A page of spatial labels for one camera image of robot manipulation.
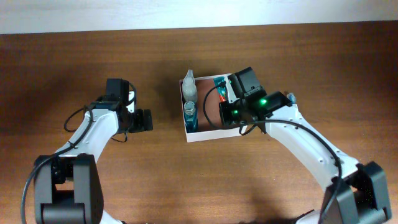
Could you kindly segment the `green red toothpaste tube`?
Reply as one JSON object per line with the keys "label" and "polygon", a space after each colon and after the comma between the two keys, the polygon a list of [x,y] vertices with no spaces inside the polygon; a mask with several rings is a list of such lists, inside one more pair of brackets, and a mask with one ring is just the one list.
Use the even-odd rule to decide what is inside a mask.
{"label": "green red toothpaste tube", "polygon": [[216,77],[213,79],[215,86],[217,86],[218,96],[221,102],[228,100],[228,92],[226,89],[226,82],[224,77]]}

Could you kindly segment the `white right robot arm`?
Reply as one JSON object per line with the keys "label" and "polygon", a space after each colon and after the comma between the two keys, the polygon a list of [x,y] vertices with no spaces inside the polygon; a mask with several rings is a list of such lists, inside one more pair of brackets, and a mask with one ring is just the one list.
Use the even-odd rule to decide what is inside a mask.
{"label": "white right robot arm", "polygon": [[319,210],[296,223],[385,223],[392,217],[386,175],[375,162],[366,165],[334,146],[300,113],[293,94],[267,93],[250,67],[224,78],[227,99],[220,103],[224,128],[246,126],[285,146],[314,176],[324,198]]}

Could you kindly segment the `purple spray bottle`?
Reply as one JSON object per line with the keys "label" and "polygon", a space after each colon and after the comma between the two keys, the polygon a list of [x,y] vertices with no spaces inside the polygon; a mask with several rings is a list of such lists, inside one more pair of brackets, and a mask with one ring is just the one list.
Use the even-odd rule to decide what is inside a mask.
{"label": "purple spray bottle", "polygon": [[193,70],[188,70],[182,82],[182,94],[185,101],[194,103],[198,100],[197,87],[193,76]]}

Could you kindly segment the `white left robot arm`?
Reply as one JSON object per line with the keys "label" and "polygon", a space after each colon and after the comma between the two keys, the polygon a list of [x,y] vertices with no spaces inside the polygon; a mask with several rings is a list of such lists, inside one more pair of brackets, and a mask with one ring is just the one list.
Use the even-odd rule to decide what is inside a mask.
{"label": "white left robot arm", "polygon": [[150,110],[137,109],[136,88],[109,78],[106,92],[81,108],[83,119],[55,153],[40,155],[26,181],[34,186],[36,223],[119,223],[104,209],[96,163],[117,134],[151,131]]}

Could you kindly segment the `teal mouthwash bottle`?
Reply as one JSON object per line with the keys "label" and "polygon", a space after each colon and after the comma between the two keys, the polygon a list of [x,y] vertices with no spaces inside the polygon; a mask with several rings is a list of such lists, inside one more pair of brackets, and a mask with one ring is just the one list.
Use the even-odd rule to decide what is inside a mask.
{"label": "teal mouthwash bottle", "polygon": [[187,133],[194,133],[197,131],[198,119],[197,119],[197,107],[194,102],[187,101],[183,106],[185,127]]}

